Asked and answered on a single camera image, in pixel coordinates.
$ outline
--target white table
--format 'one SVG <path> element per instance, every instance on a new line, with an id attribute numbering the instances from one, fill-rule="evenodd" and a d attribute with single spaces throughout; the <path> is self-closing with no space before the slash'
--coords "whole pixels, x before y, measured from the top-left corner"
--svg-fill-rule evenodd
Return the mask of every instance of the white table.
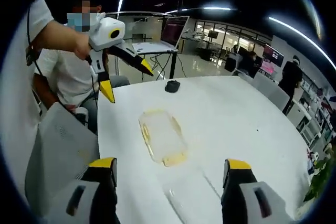
<path id="1" fill-rule="evenodd" d="M 164 91 L 167 81 L 162 80 L 114 89 L 116 104 L 99 96 L 99 150 L 101 158 L 118 159 L 121 223 L 181 223 L 163 194 L 164 182 L 175 182 L 197 166 L 222 195 L 226 158 L 248 162 L 258 181 L 284 199 L 293 217 L 309 185 L 307 146 L 291 122 L 239 77 L 178 81 L 181 86 L 174 94 Z M 138 118 L 152 109 L 165 109 L 179 122 L 188 143 L 185 163 L 166 168 L 151 160 Z M 219 199 L 208 207 L 221 218 Z"/>

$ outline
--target shiny floor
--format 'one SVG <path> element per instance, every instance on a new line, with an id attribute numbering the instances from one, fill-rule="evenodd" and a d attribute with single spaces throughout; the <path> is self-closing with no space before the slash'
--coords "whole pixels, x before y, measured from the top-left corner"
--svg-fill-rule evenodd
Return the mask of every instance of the shiny floor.
<path id="1" fill-rule="evenodd" d="M 145 59 L 154 68 L 154 76 L 142 75 L 138 70 L 128 66 L 122 60 L 118 59 L 119 75 L 128 77 L 131 84 L 169 79 L 169 73 L 172 64 L 172 55 L 162 54 L 146 55 Z M 205 61 L 197 55 L 178 54 L 175 65 L 174 78 L 197 77 L 197 76 L 226 76 L 231 73 L 224 69 L 223 60 L 212 59 Z M 113 57 L 109 61 L 110 73 L 116 73 L 116 64 Z"/>

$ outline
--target transparent plastic container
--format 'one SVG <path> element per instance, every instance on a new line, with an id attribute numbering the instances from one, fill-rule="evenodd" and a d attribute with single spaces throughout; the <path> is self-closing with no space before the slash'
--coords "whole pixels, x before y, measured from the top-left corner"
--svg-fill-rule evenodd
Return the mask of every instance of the transparent plastic container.
<path id="1" fill-rule="evenodd" d="M 166 167 L 174 166 L 187 158 L 187 145 L 177 120 L 164 110 L 143 113 L 140 128 L 152 159 Z"/>

